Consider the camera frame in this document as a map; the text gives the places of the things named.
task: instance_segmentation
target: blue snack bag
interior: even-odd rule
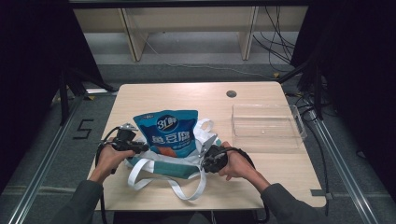
[[[193,129],[197,120],[196,110],[164,110],[134,117],[151,151],[176,158],[185,158],[196,149]]]

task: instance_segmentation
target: bag handle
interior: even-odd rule
[[[190,197],[186,197],[186,195],[184,194],[183,190],[181,189],[180,185],[176,182],[176,180],[174,180],[170,177],[167,177],[167,176],[145,178],[145,179],[141,179],[139,182],[135,183],[137,176],[139,175],[143,166],[145,166],[148,162],[151,162],[151,160],[142,158],[134,166],[134,169],[129,174],[128,185],[131,186],[132,188],[134,188],[135,190],[142,189],[143,187],[145,187],[147,184],[149,184],[153,180],[167,180],[169,185],[172,187],[172,190],[174,191],[174,193],[181,200],[194,201],[197,198],[199,198],[202,195],[202,193],[204,192],[205,185],[206,185],[206,174],[205,174],[205,170],[201,169],[201,167],[199,165],[197,165],[197,167],[200,170],[201,180],[197,187],[197,190]]]

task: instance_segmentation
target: person's left hand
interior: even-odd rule
[[[92,171],[89,180],[103,184],[105,179],[111,174],[111,170],[117,169],[123,160],[134,156],[134,154],[132,150],[117,151],[113,146],[106,145],[100,153],[99,162]]]

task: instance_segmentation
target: human hand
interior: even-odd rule
[[[221,144],[223,147],[230,147],[228,142]],[[219,171],[220,176],[227,175],[226,180],[232,177],[242,177],[249,181],[259,192],[263,192],[270,183],[262,174],[248,162],[248,160],[237,151],[228,151],[228,163]]]
[[[105,145],[89,180],[103,184],[105,179],[111,174],[111,170],[116,169],[123,160],[134,156],[134,154],[132,150],[117,151],[113,146]]]

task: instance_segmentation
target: transparent container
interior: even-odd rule
[[[306,132],[295,105],[233,105],[233,146],[247,152],[291,153]]]

